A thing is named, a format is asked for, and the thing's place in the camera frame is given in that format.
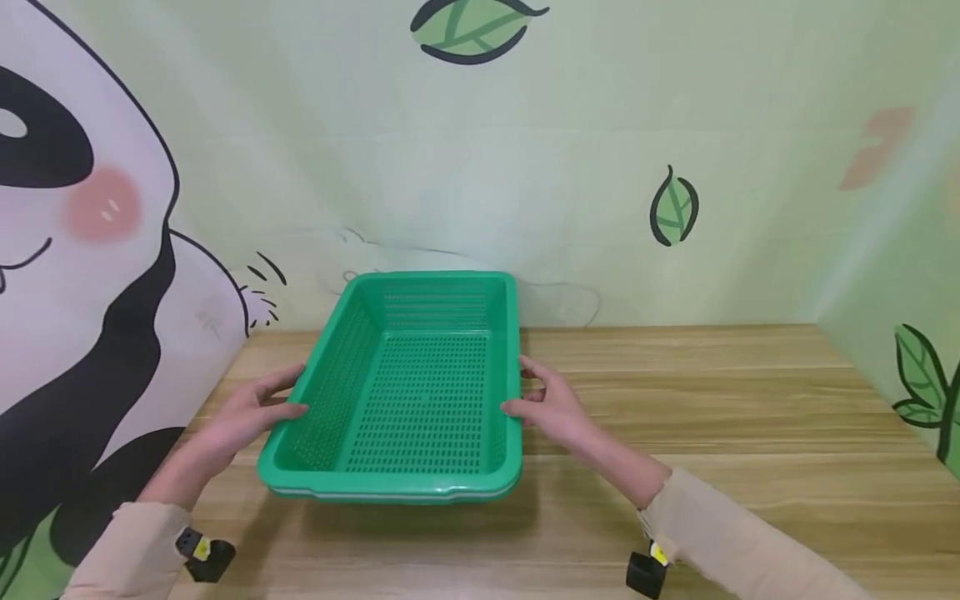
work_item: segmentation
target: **panda eye patch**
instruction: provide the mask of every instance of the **panda eye patch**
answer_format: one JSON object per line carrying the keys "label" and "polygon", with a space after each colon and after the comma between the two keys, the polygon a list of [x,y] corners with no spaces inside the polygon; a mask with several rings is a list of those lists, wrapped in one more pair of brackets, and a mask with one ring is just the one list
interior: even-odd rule
{"label": "panda eye patch", "polygon": [[0,66],[0,185],[66,187],[93,170],[84,128],[53,96]]}

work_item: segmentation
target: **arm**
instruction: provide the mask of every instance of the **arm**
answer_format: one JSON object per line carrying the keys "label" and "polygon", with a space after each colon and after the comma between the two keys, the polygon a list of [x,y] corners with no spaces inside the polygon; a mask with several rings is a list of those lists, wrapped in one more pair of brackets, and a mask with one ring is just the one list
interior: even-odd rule
{"label": "arm", "polygon": [[504,402],[566,447],[640,510],[648,536],[743,600],[869,600],[836,567],[693,475],[635,452],[596,426],[552,369],[520,357],[523,375],[544,388]]}
{"label": "arm", "polygon": [[174,544],[206,484],[274,423],[306,411],[273,398],[293,387],[302,370],[298,365],[276,372],[234,392],[210,423],[167,459],[136,502],[113,514],[62,600],[166,598],[186,561]]}

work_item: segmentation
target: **perforated basket bottom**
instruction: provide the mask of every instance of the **perforated basket bottom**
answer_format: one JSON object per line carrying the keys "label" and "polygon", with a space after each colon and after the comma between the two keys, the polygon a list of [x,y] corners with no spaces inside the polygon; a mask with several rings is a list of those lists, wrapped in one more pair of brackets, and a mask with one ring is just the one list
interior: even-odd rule
{"label": "perforated basket bottom", "polygon": [[487,472],[490,346],[485,333],[387,332],[337,470]]}

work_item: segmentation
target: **panda mouth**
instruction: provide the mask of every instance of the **panda mouth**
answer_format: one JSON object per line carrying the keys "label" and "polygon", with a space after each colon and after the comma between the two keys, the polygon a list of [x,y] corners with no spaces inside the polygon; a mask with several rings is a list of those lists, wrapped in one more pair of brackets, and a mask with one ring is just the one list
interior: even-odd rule
{"label": "panda mouth", "polygon": [[35,260],[40,258],[40,255],[44,252],[50,250],[50,245],[54,243],[54,238],[48,237],[43,245],[40,246],[39,250],[31,254],[26,260],[21,260],[20,262],[13,263],[11,265],[0,264],[0,294],[3,294],[7,291],[7,276],[6,271],[16,271],[17,269],[23,269],[24,267],[30,265]]}

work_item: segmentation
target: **wood grain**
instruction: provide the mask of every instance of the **wood grain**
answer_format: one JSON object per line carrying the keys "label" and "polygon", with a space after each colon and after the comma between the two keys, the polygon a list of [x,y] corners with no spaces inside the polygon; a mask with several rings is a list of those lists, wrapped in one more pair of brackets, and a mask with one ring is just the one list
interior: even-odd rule
{"label": "wood grain", "polygon": [[[237,385],[305,359],[316,333],[250,340],[184,438]],[[883,599],[955,598],[960,484],[811,326],[554,329],[524,351],[564,372],[598,422],[686,468]],[[204,492],[203,531],[232,540],[224,580],[172,597],[638,598],[633,508],[540,434],[498,502],[325,505],[271,495],[263,439]],[[662,598],[728,598],[684,565]]]}

